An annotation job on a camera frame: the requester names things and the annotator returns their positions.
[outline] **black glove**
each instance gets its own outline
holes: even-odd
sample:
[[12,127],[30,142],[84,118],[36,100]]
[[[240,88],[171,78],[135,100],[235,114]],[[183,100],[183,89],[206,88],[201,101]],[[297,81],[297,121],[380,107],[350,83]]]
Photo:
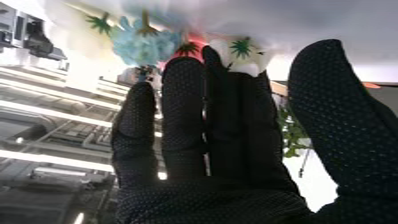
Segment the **black glove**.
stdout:
[[252,79],[231,74],[210,48],[204,61],[206,69],[190,58],[174,59],[165,68],[167,181],[156,179],[151,150],[149,84],[137,84],[128,94],[112,139],[121,184],[117,223],[394,223],[398,121],[366,94],[339,42],[318,42],[304,49],[290,75],[291,108],[339,184],[339,198],[318,213],[306,207],[281,164],[267,76]]

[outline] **light fixture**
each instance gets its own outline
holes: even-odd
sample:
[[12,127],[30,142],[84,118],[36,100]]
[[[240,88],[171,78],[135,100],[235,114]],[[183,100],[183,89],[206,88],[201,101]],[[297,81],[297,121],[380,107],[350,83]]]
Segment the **light fixture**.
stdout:
[[[32,72],[43,73],[43,74],[46,74],[48,76],[53,76],[59,79],[64,79],[64,80],[68,79],[68,72],[64,72],[60,70],[55,71],[53,69],[41,69],[41,68],[36,68],[36,67],[30,67],[30,66],[25,66],[23,69],[27,69]],[[121,93],[126,93],[126,91],[130,90],[130,88],[126,86],[117,85],[116,83],[110,83],[103,80],[100,80],[98,84],[103,85],[103,86],[114,87],[114,89],[124,90],[124,92],[121,92]]]
[[162,119],[164,118],[164,115],[162,114],[155,114],[155,118],[156,119]]
[[155,137],[162,138],[164,137],[164,133],[162,132],[155,132]]
[[53,96],[60,96],[62,98],[68,98],[71,100],[78,100],[80,102],[94,104],[98,106],[103,106],[103,107],[107,107],[107,108],[110,108],[114,110],[121,110],[121,106],[119,105],[114,105],[112,103],[107,103],[107,102],[103,102],[100,100],[92,100],[91,98],[76,96],[76,95],[73,95],[69,93],[59,92],[59,91],[55,91],[55,90],[52,90],[48,88],[41,88],[41,87],[37,87],[34,85],[28,85],[28,84],[21,83],[21,82],[0,79],[0,83],[4,83],[5,85],[9,85],[9,86],[12,86],[16,88],[28,89],[28,90],[32,90],[36,92],[41,92],[41,93],[46,93],[46,94],[50,94]]
[[18,109],[18,110],[23,110],[23,111],[30,111],[34,113],[39,113],[43,115],[64,118],[68,120],[80,121],[82,123],[94,124],[94,125],[103,126],[107,128],[112,127],[112,123],[107,122],[107,121],[101,121],[101,120],[91,119],[87,117],[66,114],[66,113],[62,113],[55,110],[48,110],[44,108],[23,105],[20,103],[12,103],[12,102],[7,102],[7,101],[0,100],[0,106],[9,107],[9,108]]
[[158,179],[167,180],[167,173],[165,172],[158,172]]
[[76,159],[48,156],[44,154],[21,153],[0,149],[0,157],[9,159],[20,159],[37,163],[53,163],[84,169],[101,170],[105,172],[114,172],[114,167],[108,164],[92,163]]
[[23,137],[18,137],[16,138],[16,144],[21,144],[23,143]]
[[52,167],[37,167],[34,169],[34,173],[53,173],[53,174],[62,174],[62,175],[78,176],[78,177],[85,177],[85,175],[87,175],[85,172],[78,172],[78,171],[64,170],[64,169],[55,169]]
[[[39,77],[37,75],[32,75],[32,74],[25,73],[25,72],[20,72],[20,71],[12,70],[12,69],[7,69],[7,68],[2,68],[0,67],[0,72],[4,72],[5,75],[11,74],[12,76],[16,75],[20,77],[25,77],[27,79],[30,79],[30,80],[37,81],[39,83],[44,83],[44,84],[48,84],[52,86],[57,86],[60,88],[66,87],[64,81],[55,81],[55,80],[52,80],[48,78]],[[101,96],[105,96],[105,97],[108,97],[108,98],[112,98],[112,99],[117,99],[121,101],[124,101],[124,99],[126,99],[124,96],[119,96],[119,95],[114,95],[110,93],[105,93],[100,90],[94,90],[92,93],[98,94],[98,95],[101,95]]]
[[37,81],[39,83],[44,83],[44,84],[52,85],[52,86],[66,87],[66,83],[64,83],[64,82],[55,81],[55,80],[52,80],[52,79],[48,79],[48,78],[43,78],[43,77],[39,77],[37,75],[30,75],[30,74],[27,74],[25,72],[20,72],[20,71],[16,71],[16,70],[12,70],[12,69],[7,69],[7,68],[0,67],[0,72],[4,72],[5,75],[9,75],[9,74],[11,74],[12,76],[16,75],[16,76],[20,76],[20,77],[23,77],[23,78],[27,78],[27,79]]
[[84,223],[84,213],[80,212],[73,224],[82,224],[82,223]]

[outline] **fluorescent light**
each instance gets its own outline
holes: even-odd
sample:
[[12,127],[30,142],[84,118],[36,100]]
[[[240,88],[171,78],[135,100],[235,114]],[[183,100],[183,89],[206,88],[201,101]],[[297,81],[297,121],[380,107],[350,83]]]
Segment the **fluorescent light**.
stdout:
[[25,66],[23,69],[27,69],[28,71],[37,72],[37,73],[41,73],[41,74],[44,74],[44,75],[59,78],[59,79],[66,79],[66,77],[68,77],[66,75],[60,75],[59,73],[55,73],[52,71],[46,71],[44,69],[34,68],[30,66]]
[[156,131],[155,132],[155,136],[162,138],[164,137],[164,133]]
[[[66,83],[64,83],[62,81],[55,81],[55,80],[52,80],[52,79],[48,79],[48,78],[39,77],[37,75],[32,75],[32,74],[25,73],[25,72],[20,72],[20,71],[12,70],[12,69],[7,69],[7,68],[2,68],[2,67],[0,67],[0,72],[5,72],[5,73],[9,73],[11,75],[16,75],[16,76],[20,76],[20,77],[25,77],[25,78],[28,78],[30,80],[36,80],[39,83],[44,83],[44,84],[48,84],[48,85],[52,85],[52,86],[57,86],[57,87],[62,87],[62,88],[66,87]],[[117,100],[121,100],[121,101],[126,99],[126,96],[114,95],[114,94],[110,94],[110,93],[105,93],[105,92],[100,91],[100,90],[94,90],[92,93],[98,94],[98,95],[101,95],[101,96],[107,96],[107,97],[112,98],[112,99],[117,99]]]
[[158,172],[158,179],[165,180],[167,179],[167,173],[165,172]]
[[155,118],[156,119],[162,119],[164,118],[164,115],[162,114],[155,114]]
[[78,177],[85,177],[85,175],[87,175],[85,172],[78,172],[78,171],[71,171],[71,170],[62,170],[62,169],[50,168],[50,167],[37,167],[34,169],[34,172],[64,174],[64,175],[78,176]]
[[84,223],[84,213],[80,212],[73,224],[82,224],[82,223]]
[[107,96],[108,98],[117,99],[117,100],[121,100],[121,101],[124,101],[124,99],[126,99],[126,96],[114,95],[114,94],[110,94],[110,93],[101,92],[100,90],[94,90],[92,93],[98,94],[98,95],[101,95],[101,96]]
[[7,68],[2,68],[2,67],[0,67],[0,72],[5,72],[5,73],[9,73],[11,75],[16,75],[16,76],[20,76],[20,77],[25,77],[25,78],[28,78],[30,80],[36,80],[39,83],[50,84],[52,86],[66,87],[66,83],[64,83],[64,82],[55,81],[55,80],[52,80],[52,79],[48,79],[48,78],[43,78],[43,77],[39,77],[37,75],[30,75],[28,73],[20,72],[20,71],[16,71],[16,70],[12,70],[12,69],[7,69]]
[[105,85],[105,86],[112,86],[116,88],[119,88],[119,89],[124,89],[126,91],[130,90],[130,87],[126,87],[126,86],[123,86],[123,85],[119,85],[119,84],[116,84],[112,82],[107,82],[105,80],[100,80],[100,84]]
[[16,138],[16,144],[21,144],[23,143],[23,137],[18,137]]
[[98,89],[110,90],[110,91],[117,92],[117,93],[121,93],[121,94],[124,94],[124,95],[128,94],[128,91],[126,91],[126,90],[117,89],[117,88],[114,88],[114,87],[110,87],[110,86],[105,86],[105,85],[101,85],[101,84],[100,84],[100,86],[98,86]]
[[9,159],[20,159],[20,160],[32,161],[37,163],[53,163],[53,164],[59,164],[64,166],[84,168],[84,169],[114,172],[114,167],[107,164],[92,163],[92,162],[68,159],[68,158],[62,158],[57,156],[48,156],[44,154],[39,155],[39,154],[32,154],[32,153],[21,153],[21,152],[12,152],[12,151],[0,149],[0,157],[9,158]]
[[94,104],[98,106],[103,106],[103,107],[107,107],[107,108],[110,108],[114,110],[121,110],[121,106],[114,105],[112,103],[107,103],[107,102],[103,102],[100,100],[92,100],[91,98],[85,98],[85,97],[76,96],[76,95],[73,95],[69,93],[59,92],[59,91],[52,90],[52,89],[41,88],[41,87],[37,87],[34,85],[28,85],[28,84],[21,83],[21,82],[0,79],[0,83],[4,83],[5,85],[14,86],[16,88],[28,89],[28,90],[32,90],[36,92],[41,92],[41,93],[46,93],[46,94],[50,94],[53,96],[60,96],[62,98],[68,98],[71,100],[78,100],[80,102]]
[[[23,69],[30,70],[32,72],[39,72],[39,73],[43,73],[43,74],[46,74],[46,75],[60,78],[60,79],[68,79],[68,72],[64,72],[60,70],[57,71],[53,69],[41,69],[41,68],[36,68],[36,67],[30,67],[30,66],[25,66]],[[114,87],[116,89],[124,90],[124,92],[130,90],[130,88],[126,86],[117,85],[116,83],[107,82],[103,80],[100,80],[100,84],[105,85],[105,86],[108,86],[108,87]]]
[[112,127],[112,123],[107,122],[107,121],[101,121],[101,120],[91,119],[87,117],[66,114],[66,113],[62,113],[62,112],[55,111],[55,110],[43,109],[39,107],[23,105],[20,103],[12,103],[12,102],[7,102],[7,101],[0,100],[0,106],[9,107],[9,108],[18,109],[18,110],[23,110],[23,111],[30,111],[34,113],[39,113],[43,115],[64,118],[68,120],[80,121],[80,122],[84,122],[87,124],[94,124],[94,125],[103,126],[107,128]]

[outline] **blue flower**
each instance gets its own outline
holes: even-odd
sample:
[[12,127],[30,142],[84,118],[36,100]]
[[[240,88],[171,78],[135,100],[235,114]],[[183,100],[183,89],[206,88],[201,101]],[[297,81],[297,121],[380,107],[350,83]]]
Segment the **blue flower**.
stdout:
[[130,25],[126,17],[121,17],[121,27],[114,27],[110,39],[114,52],[128,65],[156,65],[169,60],[181,44],[181,33],[162,31],[156,35],[139,35],[142,21]]

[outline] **finger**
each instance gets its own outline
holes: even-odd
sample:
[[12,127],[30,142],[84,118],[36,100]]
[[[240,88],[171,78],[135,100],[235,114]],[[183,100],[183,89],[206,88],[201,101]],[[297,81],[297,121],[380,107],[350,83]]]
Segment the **finger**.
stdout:
[[203,76],[203,64],[194,58],[176,58],[169,62],[162,89],[162,150],[171,179],[195,178],[206,175]]
[[144,82],[128,92],[112,130],[112,162],[121,187],[148,185],[156,180],[153,121],[155,95]]
[[206,65],[206,140],[211,176],[245,179],[242,148],[240,74],[227,73],[220,57],[203,49]]
[[267,72],[256,78],[245,75],[242,83],[249,181],[256,188],[299,194],[283,164],[283,133]]
[[398,189],[398,121],[366,92],[338,40],[302,50],[288,87],[291,109],[339,194],[387,199]]

